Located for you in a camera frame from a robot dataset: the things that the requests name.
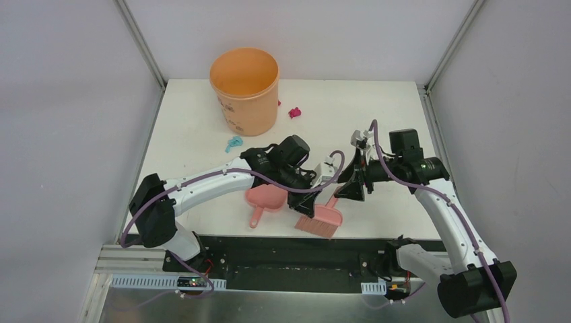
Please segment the pink dustpan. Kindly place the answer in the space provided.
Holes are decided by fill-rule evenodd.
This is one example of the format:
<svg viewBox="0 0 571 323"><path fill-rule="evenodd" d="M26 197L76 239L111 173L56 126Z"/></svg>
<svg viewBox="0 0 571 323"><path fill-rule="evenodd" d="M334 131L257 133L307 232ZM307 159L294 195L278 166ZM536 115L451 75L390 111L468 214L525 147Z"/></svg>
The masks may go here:
<svg viewBox="0 0 571 323"><path fill-rule="evenodd" d="M245 193L247 203L254 209L250 218L249 226L254 229L258 226L262 214L266 212L278 212L285 205L288 192L271 184L262 184L250 188Z"/></svg>

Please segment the pink hand brush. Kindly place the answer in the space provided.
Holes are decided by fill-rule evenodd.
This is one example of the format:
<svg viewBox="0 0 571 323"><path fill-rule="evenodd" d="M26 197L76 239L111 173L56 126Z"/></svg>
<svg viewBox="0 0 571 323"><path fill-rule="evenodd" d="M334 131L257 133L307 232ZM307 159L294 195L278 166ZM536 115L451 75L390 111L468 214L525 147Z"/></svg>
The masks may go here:
<svg viewBox="0 0 571 323"><path fill-rule="evenodd" d="M338 198L331 195L326 204L315 205L314 217L309 218L302 215L294 228L316 236L331 239L343 223L342 212L335 207L337 201Z"/></svg>

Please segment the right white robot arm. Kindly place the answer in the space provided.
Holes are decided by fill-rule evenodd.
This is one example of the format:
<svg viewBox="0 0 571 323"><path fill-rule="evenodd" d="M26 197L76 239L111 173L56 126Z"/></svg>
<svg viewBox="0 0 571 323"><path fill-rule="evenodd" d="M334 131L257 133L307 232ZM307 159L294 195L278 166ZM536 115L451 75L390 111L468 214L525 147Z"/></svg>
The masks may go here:
<svg viewBox="0 0 571 323"><path fill-rule="evenodd" d="M403 271L414 274L436 288L440 304L453 318L500 308L509 322L506 300L517 278L515 267L500 261L482 240L444 164L437 157L425 157L417 131L392 131L389 139L391 152L385 154L376 129L353 133L355 155L338 179L342 186L335 196L364 201L377 182L406 186L430 216L450 263L444 264L415 240L399 237L386 244L376 272L386 278Z"/></svg>

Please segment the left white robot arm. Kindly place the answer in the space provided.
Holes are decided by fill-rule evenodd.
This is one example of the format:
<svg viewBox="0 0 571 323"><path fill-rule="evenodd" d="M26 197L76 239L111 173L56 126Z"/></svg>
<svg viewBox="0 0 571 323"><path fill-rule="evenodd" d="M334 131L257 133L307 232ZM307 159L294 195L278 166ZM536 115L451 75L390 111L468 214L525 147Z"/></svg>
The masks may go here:
<svg viewBox="0 0 571 323"><path fill-rule="evenodd" d="M161 247L175 253L189 272L200 271L205 254L196 234L187 231L176 217L219 196L272 184L294 196L318 190L314 171L300 169L310 152L297 135L267 147L249 148L238 157L200 175L163 180L157 173L145 176L129 203L138 242L146 248Z"/></svg>

